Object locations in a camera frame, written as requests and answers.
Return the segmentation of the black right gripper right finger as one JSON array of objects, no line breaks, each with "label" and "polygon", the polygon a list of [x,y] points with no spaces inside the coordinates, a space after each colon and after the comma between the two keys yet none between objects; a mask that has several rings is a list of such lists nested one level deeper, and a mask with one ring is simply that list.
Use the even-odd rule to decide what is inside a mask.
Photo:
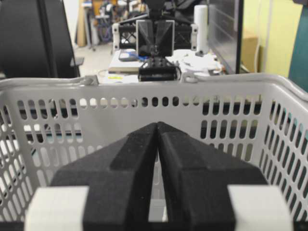
[{"label": "black right gripper right finger", "polygon": [[292,231],[281,190],[261,170],[169,124],[157,124],[170,218],[192,231]]}]

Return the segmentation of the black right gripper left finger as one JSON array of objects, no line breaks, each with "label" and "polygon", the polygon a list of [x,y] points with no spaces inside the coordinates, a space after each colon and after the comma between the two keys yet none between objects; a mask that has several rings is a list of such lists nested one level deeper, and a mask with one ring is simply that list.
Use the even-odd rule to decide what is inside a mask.
[{"label": "black right gripper left finger", "polygon": [[59,168],[36,190],[27,231],[127,231],[146,223],[157,151],[151,123]]}]

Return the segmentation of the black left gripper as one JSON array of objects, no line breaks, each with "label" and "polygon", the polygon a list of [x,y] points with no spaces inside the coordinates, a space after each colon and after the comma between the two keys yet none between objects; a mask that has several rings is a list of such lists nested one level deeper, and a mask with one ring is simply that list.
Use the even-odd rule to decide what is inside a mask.
[{"label": "black left gripper", "polygon": [[154,41],[154,28],[151,20],[136,21],[136,51],[139,56],[161,57],[148,58],[138,70],[140,82],[175,81],[179,78],[179,67],[166,58],[172,56],[174,50],[174,20],[157,22]]}]

